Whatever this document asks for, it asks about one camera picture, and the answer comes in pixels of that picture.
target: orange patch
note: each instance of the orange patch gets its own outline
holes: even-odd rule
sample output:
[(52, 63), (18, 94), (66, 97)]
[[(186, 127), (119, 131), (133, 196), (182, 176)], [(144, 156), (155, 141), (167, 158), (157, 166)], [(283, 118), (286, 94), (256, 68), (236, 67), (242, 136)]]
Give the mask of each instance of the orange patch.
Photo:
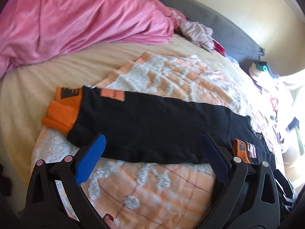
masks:
[(101, 96), (108, 97), (111, 99), (125, 101), (125, 92), (115, 89), (101, 89)]
[(234, 139), (233, 149), (236, 156), (239, 156), (245, 163), (251, 163), (248, 159), (246, 142), (239, 139)]

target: gray pillow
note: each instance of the gray pillow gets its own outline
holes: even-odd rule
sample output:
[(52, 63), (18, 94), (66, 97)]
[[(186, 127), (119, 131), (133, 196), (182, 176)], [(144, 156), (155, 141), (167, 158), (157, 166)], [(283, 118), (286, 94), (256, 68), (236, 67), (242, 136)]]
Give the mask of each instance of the gray pillow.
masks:
[(165, 6), (181, 11), (190, 21), (213, 29), (213, 38), (218, 41), (227, 54), (239, 62), (240, 67), (249, 72), (254, 61), (264, 55), (261, 48), (249, 35), (232, 21), (195, 0), (160, 0)]

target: beige bed sheet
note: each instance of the beige bed sheet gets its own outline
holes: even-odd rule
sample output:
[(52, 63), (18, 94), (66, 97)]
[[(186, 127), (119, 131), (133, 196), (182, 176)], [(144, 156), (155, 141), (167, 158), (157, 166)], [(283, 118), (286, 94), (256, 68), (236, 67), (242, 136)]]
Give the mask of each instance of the beige bed sheet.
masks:
[[(219, 70), (229, 81), (242, 87), (251, 106), (260, 108), (260, 113), (268, 120), (267, 110), (261, 104), (259, 92), (251, 79), (217, 52), (208, 53), (178, 35), (169, 43), (156, 46), (96, 43), (77, 53), (19, 67), (4, 76), (0, 87), (0, 129), (8, 156), (25, 184), (30, 178), (31, 155), (42, 129), (41, 119), (54, 98), (56, 86), (78, 88), (84, 84), (94, 85), (112, 70), (119, 69), (125, 61), (135, 61), (145, 51), (161, 55), (197, 55), (210, 68)], [(246, 111), (241, 107), (239, 114), (246, 115)], [(274, 142), (275, 134), (271, 127), (261, 128), (261, 131), (265, 132), (266, 141)], [(273, 143), (269, 149), (275, 153), (277, 166), (283, 171), (279, 145)]]

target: blue rubber pad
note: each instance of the blue rubber pad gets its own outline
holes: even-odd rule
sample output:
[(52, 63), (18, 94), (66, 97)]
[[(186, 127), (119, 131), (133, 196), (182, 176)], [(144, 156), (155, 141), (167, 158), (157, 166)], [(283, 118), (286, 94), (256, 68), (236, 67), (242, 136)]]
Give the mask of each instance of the blue rubber pad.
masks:
[(228, 186), (230, 184), (230, 166), (227, 165), (227, 162), (219, 152), (220, 148), (214, 145), (206, 134), (202, 135), (201, 142), (203, 152), (211, 165), (217, 180)]
[(75, 180), (78, 186), (88, 180), (94, 169), (94, 166), (97, 164), (97, 161), (105, 150), (105, 147), (106, 138), (101, 134), (97, 137), (97, 139), (94, 141), (89, 150), (76, 166)]

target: wall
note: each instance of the wall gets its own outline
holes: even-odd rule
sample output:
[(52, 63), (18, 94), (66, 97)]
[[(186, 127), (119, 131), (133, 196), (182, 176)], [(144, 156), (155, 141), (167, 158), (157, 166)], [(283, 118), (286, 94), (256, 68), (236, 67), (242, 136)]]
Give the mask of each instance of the wall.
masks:
[(305, 68), (305, 30), (283, 0), (197, 0), (223, 14), (261, 47), (280, 75)]

